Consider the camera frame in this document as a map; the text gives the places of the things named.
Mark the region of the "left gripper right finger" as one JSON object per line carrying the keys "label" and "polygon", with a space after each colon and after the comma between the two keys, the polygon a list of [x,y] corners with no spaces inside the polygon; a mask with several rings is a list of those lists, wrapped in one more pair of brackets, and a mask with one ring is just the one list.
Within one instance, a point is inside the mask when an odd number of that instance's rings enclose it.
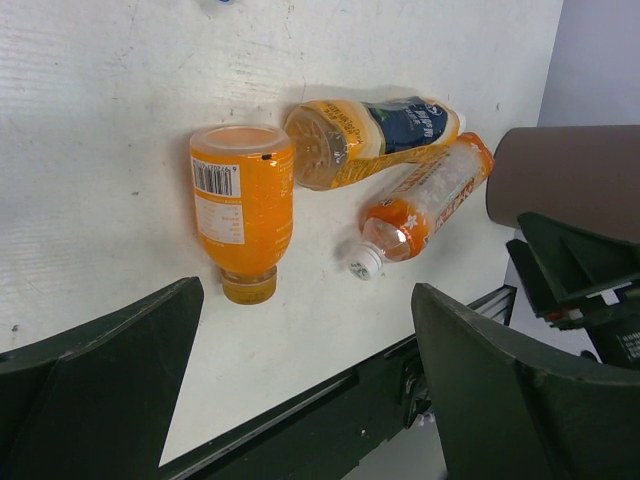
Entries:
{"label": "left gripper right finger", "polygon": [[448,478],[638,478],[638,372],[539,342],[429,284],[411,309]]}

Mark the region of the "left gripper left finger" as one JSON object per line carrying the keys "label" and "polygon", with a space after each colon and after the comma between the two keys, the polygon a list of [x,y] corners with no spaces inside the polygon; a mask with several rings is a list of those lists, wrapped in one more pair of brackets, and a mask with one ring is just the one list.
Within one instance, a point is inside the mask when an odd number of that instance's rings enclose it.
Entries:
{"label": "left gripper left finger", "polygon": [[2,353],[2,478],[157,478],[203,301],[183,278]]}

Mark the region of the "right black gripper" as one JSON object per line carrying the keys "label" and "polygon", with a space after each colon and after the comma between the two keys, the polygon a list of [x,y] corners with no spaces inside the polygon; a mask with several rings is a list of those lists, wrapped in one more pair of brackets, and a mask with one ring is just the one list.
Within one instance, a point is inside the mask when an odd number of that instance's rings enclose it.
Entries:
{"label": "right black gripper", "polygon": [[507,250],[536,317],[586,331],[600,360],[639,368],[639,245],[544,215],[517,217]]}

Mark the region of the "orange floral tea bottle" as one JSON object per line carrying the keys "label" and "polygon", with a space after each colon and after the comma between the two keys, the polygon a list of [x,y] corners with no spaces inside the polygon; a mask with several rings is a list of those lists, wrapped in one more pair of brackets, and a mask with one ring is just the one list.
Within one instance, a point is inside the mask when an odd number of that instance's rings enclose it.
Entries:
{"label": "orange floral tea bottle", "polygon": [[416,167],[364,209],[360,237],[348,259],[351,273],[369,280],[387,263],[418,256],[493,167],[493,155],[473,132]]}

